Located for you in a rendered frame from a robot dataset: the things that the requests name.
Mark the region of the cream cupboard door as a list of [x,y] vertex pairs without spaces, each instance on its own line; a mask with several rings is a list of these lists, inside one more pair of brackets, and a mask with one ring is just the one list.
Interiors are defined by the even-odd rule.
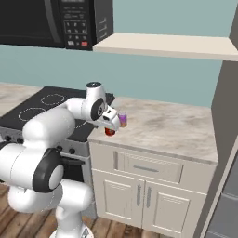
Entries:
[[[147,190],[151,205],[146,207]],[[172,238],[193,238],[206,195],[147,181],[142,228]]]
[[[98,216],[140,228],[145,182],[97,169],[92,174]],[[138,185],[141,186],[139,206]]]

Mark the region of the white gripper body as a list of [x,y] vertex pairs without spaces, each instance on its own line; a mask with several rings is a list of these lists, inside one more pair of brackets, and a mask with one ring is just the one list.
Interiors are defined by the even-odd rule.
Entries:
[[114,131],[117,131],[120,127],[120,120],[116,112],[108,112],[106,113],[109,118],[107,127]]

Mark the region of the tall grey cabinet panel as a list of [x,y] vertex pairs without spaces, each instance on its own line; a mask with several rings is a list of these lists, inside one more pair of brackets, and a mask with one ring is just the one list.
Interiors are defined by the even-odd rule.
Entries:
[[218,166],[193,238],[205,238],[235,154],[238,152],[238,61],[222,62],[211,112]]

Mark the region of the cream wall shelf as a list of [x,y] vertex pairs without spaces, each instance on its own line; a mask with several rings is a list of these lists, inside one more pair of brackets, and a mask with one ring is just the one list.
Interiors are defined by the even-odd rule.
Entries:
[[114,33],[93,46],[95,52],[238,61],[238,49],[228,37]]

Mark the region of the purple and orange soda can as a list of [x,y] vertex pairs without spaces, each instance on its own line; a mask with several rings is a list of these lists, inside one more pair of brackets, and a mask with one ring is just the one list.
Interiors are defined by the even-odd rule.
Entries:
[[119,112],[118,117],[120,119],[121,127],[126,127],[127,125],[127,116],[125,112]]

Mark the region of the black microwave oven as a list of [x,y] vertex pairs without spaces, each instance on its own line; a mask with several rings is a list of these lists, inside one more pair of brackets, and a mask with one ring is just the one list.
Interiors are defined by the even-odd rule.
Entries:
[[0,45],[90,51],[112,34],[112,0],[0,0]]

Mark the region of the black hob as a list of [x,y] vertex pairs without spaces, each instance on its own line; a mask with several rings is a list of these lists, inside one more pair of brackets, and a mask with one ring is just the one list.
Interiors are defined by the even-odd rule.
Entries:
[[70,98],[84,98],[86,92],[79,89],[45,86],[14,109],[0,117],[0,136],[11,137],[12,142],[22,138],[23,126],[37,114],[48,111]]

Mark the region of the silver oven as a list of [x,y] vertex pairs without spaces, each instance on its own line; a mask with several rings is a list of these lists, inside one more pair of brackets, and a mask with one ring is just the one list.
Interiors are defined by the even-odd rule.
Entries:
[[[67,139],[58,142],[57,146],[62,147],[60,152],[61,156],[70,157],[74,159],[80,159],[85,162],[84,165],[64,165],[64,179],[70,179],[74,181],[84,182],[86,185],[93,188],[90,152],[87,138],[93,131],[93,126],[85,124],[78,126],[73,134]],[[70,154],[69,149],[74,148],[75,154]],[[97,217],[95,198],[93,199],[89,207],[82,212],[83,216],[95,219]]]

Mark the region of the cream drawer front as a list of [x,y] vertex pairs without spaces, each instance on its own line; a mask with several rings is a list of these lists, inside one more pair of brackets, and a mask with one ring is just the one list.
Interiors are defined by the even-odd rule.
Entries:
[[[114,169],[130,174],[140,175],[152,179],[179,183],[183,165],[169,162],[166,159],[153,159],[124,152],[114,152]],[[158,173],[136,169],[133,165],[144,166],[159,170]]]

